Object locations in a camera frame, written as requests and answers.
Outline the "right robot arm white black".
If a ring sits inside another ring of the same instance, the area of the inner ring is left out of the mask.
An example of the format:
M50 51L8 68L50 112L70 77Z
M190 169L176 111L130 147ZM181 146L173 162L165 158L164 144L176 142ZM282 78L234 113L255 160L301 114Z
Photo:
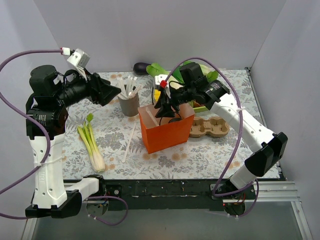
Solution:
M288 137L283 132L274 133L263 126L241 107L231 83L224 85L218 79L210 80L210 74L204 74L196 62L181 64L177 68L183 79L178 88L171 87L170 74L158 73L154 77L154 87L160 91L155 116L172 118L180 105L196 101L237 132L236 145L244 140L252 154L224 184L217 182L212 191L217 198L229 196L237 199L254 180L263 177L282 158Z

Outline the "black plastic cup lid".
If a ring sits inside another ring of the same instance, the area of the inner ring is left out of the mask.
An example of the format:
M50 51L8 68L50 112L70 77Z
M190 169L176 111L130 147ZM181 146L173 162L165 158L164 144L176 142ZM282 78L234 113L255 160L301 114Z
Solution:
M181 118L174 117L174 118L170 119L170 120L168 121L168 123L179 122L179 121L181 121L181 120L182 120Z

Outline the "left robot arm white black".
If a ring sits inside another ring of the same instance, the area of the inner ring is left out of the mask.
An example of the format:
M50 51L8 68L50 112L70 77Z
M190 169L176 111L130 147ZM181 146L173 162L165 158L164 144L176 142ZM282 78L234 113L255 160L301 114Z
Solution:
M121 89L102 79L97 73L84 75L70 69L59 81L53 65L42 65L30 73L33 90L26 103L26 135L33 151L35 188L31 205L25 209L27 218L76 216L82 202L89 197L101 200L106 187L101 175L87 175L65 188L62 151L68 118L67 108L83 99L93 104L107 105Z

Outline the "cardboard cup carrier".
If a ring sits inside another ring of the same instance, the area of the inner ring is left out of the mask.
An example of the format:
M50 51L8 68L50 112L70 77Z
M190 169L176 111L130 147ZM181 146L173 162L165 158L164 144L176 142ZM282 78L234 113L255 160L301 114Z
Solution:
M205 135L222 138L230 131L230 126L221 117L213 116L208 119L195 117L189 132L190 138L200 138Z

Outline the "white straw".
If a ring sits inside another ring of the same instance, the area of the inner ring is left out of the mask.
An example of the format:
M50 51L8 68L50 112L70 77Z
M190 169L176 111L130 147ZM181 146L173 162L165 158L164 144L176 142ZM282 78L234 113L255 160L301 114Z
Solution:
M123 156L123 159L122 159L122 161L121 161L122 163L125 163L125 162L126 162L127 155L128 155L129 149L130 149L130 144L131 144L131 141L132 141L134 132L135 132L136 125L137 125L137 123L135 123L135 124L133 125L132 130L131 130L131 133L130 133L130 135L129 135L129 139L128 139L128 142L127 142L127 147L126 147L126 149L125 149L124 156Z
M156 118L153 116L152 112L150 111L150 109L148 107L145 108L145 111L147 112L147 114L149 115L150 119L152 120L152 122L154 123L154 125L157 127L159 126Z

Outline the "orange paper bag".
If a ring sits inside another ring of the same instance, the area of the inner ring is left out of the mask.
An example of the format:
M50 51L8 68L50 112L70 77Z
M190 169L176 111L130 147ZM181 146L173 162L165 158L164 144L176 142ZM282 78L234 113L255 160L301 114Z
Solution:
M138 108L142 140L149 154L187 142L195 116L193 108L188 103L179 106L175 118L180 117L180 121L169 123L170 117L155 117L158 126L152 122L146 108L149 108L154 117L158 110L152 104Z

